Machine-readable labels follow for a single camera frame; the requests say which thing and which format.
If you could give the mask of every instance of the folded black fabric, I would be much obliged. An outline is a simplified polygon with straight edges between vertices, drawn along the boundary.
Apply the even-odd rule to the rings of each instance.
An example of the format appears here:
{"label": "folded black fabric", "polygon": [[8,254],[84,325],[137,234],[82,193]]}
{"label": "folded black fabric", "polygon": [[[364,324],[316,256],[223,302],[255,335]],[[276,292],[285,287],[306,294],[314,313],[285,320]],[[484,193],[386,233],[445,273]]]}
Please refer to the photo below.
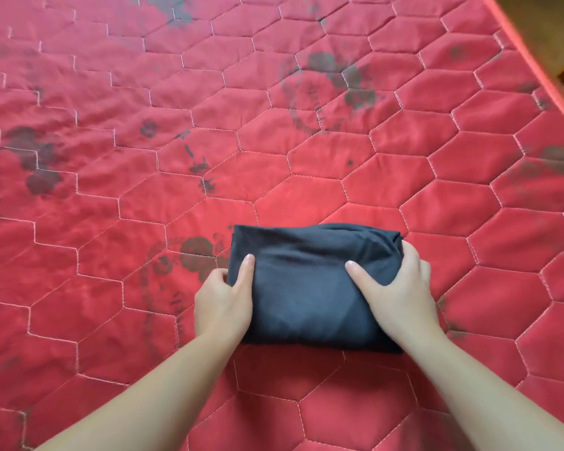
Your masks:
{"label": "folded black fabric", "polygon": [[401,353],[345,270],[353,260],[382,285],[397,275],[401,235],[353,224],[234,226],[228,284],[255,255],[253,319],[246,343],[302,343]]}

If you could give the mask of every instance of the wooden floor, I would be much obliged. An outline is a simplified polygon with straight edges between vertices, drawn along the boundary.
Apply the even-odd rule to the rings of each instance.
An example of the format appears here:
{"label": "wooden floor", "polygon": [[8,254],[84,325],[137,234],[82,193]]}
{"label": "wooden floor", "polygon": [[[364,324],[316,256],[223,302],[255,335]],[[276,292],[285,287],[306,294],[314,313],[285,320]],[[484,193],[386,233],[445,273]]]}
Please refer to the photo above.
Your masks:
{"label": "wooden floor", "polygon": [[541,66],[557,78],[564,71],[564,0],[497,2]]}

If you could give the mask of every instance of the red quilted fabric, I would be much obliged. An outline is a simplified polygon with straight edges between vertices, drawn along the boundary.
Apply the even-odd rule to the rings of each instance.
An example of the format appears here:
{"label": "red quilted fabric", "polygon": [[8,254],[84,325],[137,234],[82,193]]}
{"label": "red quilted fabric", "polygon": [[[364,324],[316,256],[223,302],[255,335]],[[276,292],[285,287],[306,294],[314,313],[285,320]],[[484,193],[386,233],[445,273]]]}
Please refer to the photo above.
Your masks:
{"label": "red quilted fabric", "polygon": [[[406,235],[451,338],[564,421],[564,115],[481,0],[0,0],[0,450],[188,342],[233,224],[320,222]],[[184,449],[452,430],[407,356],[243,347]]]}

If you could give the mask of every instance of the bare skin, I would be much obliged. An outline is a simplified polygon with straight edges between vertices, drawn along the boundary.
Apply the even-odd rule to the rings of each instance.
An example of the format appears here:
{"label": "bare skin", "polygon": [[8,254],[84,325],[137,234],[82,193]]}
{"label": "bare skin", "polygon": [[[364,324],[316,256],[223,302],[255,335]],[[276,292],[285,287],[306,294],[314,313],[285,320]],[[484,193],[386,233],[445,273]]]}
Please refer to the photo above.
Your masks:
{"label": "bare skin", "polygon": [[[455,346],[438,325],[430,265],[404,244],[388,286],[359,265],[346,269],[378,324],[420,366],[477,451],[564,451],[564,424]],[[216,269],[196,294],[196,338],[88,417],[38,451],[178,451],[215,381],[248,329],[254,257],[234,287]]]}

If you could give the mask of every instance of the red mat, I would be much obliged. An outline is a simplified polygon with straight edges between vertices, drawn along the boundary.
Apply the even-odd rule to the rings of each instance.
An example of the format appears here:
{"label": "red mat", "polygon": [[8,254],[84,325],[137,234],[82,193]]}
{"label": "red mat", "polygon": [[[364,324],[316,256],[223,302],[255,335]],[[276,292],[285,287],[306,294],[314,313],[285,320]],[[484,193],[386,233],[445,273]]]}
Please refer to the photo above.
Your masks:
{"label": "red mat", "polygon": [[[558,107],[480,0],[0,0],[0,450],[188,342],[233,224],[401,231],[564,421]],[[185,449],[455,449],[445,412],[406,356],[246,347]]]}

